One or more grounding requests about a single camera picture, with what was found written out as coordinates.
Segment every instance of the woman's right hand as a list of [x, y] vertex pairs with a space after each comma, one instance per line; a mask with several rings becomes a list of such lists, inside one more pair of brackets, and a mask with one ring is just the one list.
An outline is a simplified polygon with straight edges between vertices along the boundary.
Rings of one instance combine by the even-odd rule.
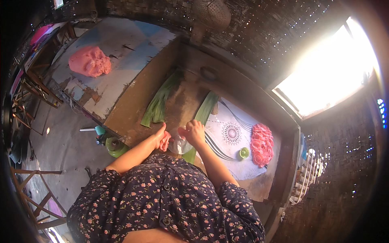
[[178, 134], [197, 150], [205, 144], [204, 125], [199, 121], [189, 121], [186, 124], [186, 130], [179, 127]]

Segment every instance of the mandala pattern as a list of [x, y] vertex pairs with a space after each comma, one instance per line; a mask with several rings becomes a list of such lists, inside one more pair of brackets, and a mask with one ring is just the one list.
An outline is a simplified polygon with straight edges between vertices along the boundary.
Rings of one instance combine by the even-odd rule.
[[239, 125], [233, 122], [226, 123], [223, 126], [223, 137], [230, 145], [239, 143], [241, 140]]

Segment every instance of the window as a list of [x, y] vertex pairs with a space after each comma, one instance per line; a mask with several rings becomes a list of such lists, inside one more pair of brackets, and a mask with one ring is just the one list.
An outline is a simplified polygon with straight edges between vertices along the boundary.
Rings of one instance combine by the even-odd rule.
[[54, 0], [54, 9], [58, 9], [63, 6], [63, 0]]
[[312, 48], [273, 92], [302, 119], [354, 94], [378, 63], [362, 27], [349, 18], [332, 37]]

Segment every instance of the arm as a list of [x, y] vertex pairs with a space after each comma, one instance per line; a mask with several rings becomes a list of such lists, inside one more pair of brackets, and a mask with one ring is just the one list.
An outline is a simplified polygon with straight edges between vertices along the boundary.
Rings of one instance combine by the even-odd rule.
[[163, 132], [166, 129], [166, 123], [163, 123], [161, 129], [156, 134], [143, 140], [140, 144], [133, 147], [125, 154], [117, 158], [106, 167], [107, 170], [116, 170], [120, 174], [127, 172], [134, 166], [140, 165], [154, 149], [159, 148], [159, 143], [163, 138]]
[[209, 180], [214, 185], [216, 191], [219, 190], [219, 187], [223, 182], [229, 182], [239, 186], [227, 167], [205, 142], [204, 125], [201, 124], [201, 122], [191, 120], [186, 124], [186, 130], [179, 128], [178, 133], [181, 137], [185, 137], [200, 154]]

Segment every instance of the metal colander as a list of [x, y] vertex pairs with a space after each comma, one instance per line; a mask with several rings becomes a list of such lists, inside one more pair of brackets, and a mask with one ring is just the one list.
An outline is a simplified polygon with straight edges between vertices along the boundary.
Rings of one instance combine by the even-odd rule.
[[212, 29], [225, 29], [231, 21], [231, 13], [222, 0], [194, 0], [193, 12], [198, 21]]

